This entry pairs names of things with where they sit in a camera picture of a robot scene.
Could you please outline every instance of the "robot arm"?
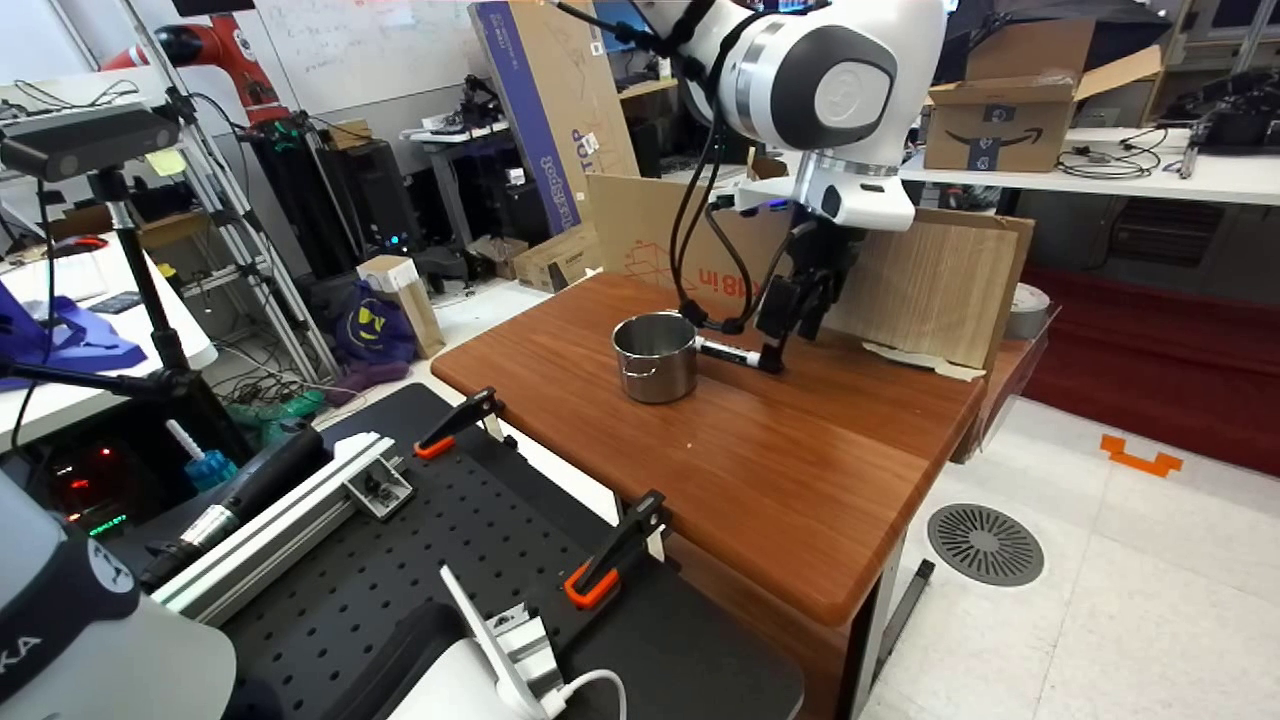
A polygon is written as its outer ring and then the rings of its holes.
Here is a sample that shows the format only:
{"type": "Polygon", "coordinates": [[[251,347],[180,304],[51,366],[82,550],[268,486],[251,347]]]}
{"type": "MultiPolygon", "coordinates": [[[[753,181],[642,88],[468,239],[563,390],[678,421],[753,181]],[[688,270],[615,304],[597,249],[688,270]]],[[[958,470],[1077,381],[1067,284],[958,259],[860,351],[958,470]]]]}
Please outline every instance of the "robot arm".
{"type": "Polygon", "coordinates": [[[938,59],[945,0],[832,0],[808,14],[639,0],[639,12],[702,69],[702,103],[726,126],[802,151],[791,197],[808,210],[840,229],[913,222],[894,167],[938,59]]]}

